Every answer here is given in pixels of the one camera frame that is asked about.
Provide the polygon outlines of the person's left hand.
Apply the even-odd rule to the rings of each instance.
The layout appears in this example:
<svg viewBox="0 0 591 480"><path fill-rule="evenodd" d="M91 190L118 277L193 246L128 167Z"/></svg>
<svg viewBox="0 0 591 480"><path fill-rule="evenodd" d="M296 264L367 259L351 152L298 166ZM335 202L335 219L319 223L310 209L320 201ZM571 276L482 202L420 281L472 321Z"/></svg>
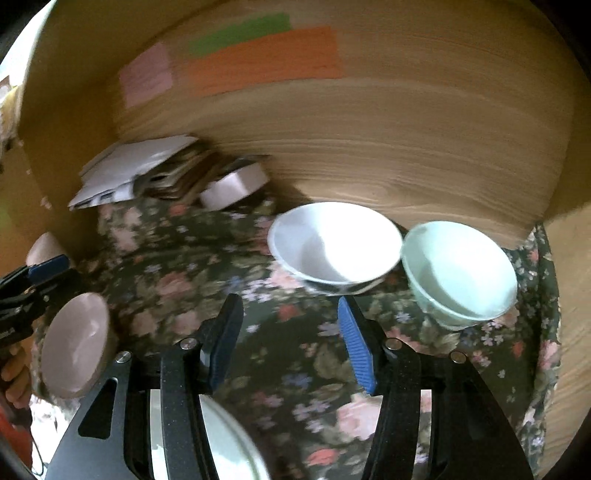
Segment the person's left hand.
<svg viewBox="0 0 591 480"><path fill-rule="evenodd" d="M12 406L24 409L29 406L32 393L28 353L20 344L12 345L8 352L1 370L1 378L7 384L4 394Z"/></svg>

